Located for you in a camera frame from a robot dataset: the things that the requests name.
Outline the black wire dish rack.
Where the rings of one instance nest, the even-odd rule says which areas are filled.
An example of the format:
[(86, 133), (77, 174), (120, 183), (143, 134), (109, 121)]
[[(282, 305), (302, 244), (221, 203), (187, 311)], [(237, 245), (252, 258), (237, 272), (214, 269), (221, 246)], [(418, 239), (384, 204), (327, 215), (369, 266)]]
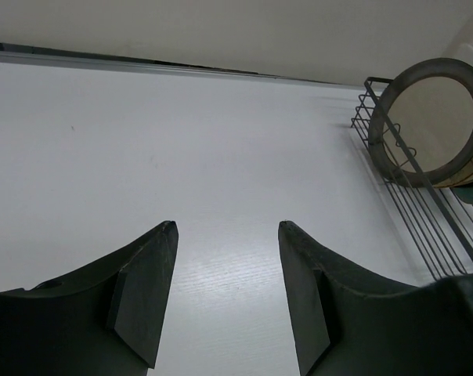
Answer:
[[(351, 119), (351, 133), (359, 137), (363, 157), (375, 192), (380, 196), (396, 231), (403, 256), (418, 281), (431, 282), (443, 277), (473, 274), (473, 204), (464, 203), (449, 188), (421, 188), (409, 182), (399, 185), (403, 166), (415, 165), (415, 152), (399, 136), (395, 125), (390, 126), (390, 138), (383, 150), (391, 154), (389, 177), (376, 168), (369, 153), (369, 127), (377, 111), (388, 78), (368, 77)], [(403, 161), (393, 155), (403, 154)]]

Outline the grey rim cream plate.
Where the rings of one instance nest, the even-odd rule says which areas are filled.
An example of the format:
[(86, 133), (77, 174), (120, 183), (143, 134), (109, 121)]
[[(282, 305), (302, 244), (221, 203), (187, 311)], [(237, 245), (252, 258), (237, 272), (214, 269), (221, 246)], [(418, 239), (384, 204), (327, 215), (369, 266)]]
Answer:
[[(389, 177), (390, 119), (415, 152), (423, 177), (440, 183), (459, 172), (473, 156), (473, 66), (461, 60), (435, 58), (407, 68), (382, 92), (369, 127), (369, 153), (377, 170)], [(396, 182), (423, 185), (411, 164)]]

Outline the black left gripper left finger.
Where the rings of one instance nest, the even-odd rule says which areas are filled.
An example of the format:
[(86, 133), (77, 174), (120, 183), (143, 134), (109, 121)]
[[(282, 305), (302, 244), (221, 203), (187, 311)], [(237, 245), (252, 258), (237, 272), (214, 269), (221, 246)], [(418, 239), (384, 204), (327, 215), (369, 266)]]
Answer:
[(0, 375), (147, 374), (178, 240), (165, 221), (73, 272), (0, 292)]

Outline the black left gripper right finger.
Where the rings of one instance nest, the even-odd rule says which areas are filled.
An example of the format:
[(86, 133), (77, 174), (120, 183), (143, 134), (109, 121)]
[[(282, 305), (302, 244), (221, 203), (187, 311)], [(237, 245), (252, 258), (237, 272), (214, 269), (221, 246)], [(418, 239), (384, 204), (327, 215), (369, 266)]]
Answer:
[(414, 287), (279, 224), (303, 375), (473, 375), (473, 274)]

